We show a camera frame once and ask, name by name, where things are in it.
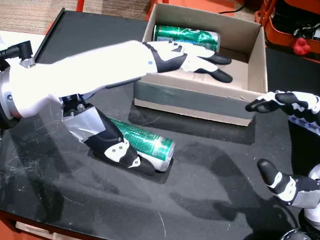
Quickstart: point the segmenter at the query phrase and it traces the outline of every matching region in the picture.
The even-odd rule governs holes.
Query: robot finger
[[[209,74],[222,83],[230,83],[233,80],[232,76],[218,69],[217,65],[194,55],[187,55],[181,68],[186,72]]]

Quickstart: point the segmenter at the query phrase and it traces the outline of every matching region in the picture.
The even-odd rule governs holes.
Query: open cardboard box
[[[180,26],[220,34],[220,53],[232,58],[219,68],[231,83],[208,74],[175,70],[150,73],[134,84],[134,104],[196,118],[247,126],[254,113],[245,105],[268,91],[264,29],[255,22],[197,9],[157,4],[143,42],[152,40],[155,25]]]

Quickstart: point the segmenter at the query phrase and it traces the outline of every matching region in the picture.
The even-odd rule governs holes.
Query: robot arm
[[[204,47],[180,47],[172,42],[155,44],[127,41],[80,53],[54,64],[37,64],[30,69],[11,66],[2,73],[6,77],[8,96],[1,105],[8,118],[28,118],[37,114],[49,101],[74,94],[94,93],[102,88],[136,80],[147,73],[163,73],[179,68],[189,72],[208,73],[222,82],[232,77],[214,64],[215,52]],[[225,57],[216,57],[230,63]]]

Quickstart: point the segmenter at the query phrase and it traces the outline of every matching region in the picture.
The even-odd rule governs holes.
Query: black tabletop
[[[66,11],[38,62],[141,40],[146,24]],[[316,63],[267,49],[267,69],[270,90],[320,92]],[[272,197],[256,167],[266,158],[292,171],[284,113],[258,114],[239,127],[145,110],[132,99],[130,83],[101,90],[90,102],[107,116],[173,139],[169,172],[146,178],[94,159],[51,103],[5,132],[0,210],[106,240],[276,239],[297,224],[298,210]]]

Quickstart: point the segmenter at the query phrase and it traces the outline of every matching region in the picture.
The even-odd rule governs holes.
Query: soda can
[[[153,41],[186,42],[219,52],[220,35],[213,31],[185,28],[180,26],[155,25]]]
[[[176,145],[173,140],[111,117],[109,119],[136,149],[138,155],[151,162],[158,171],[165,172],[168,169]]]

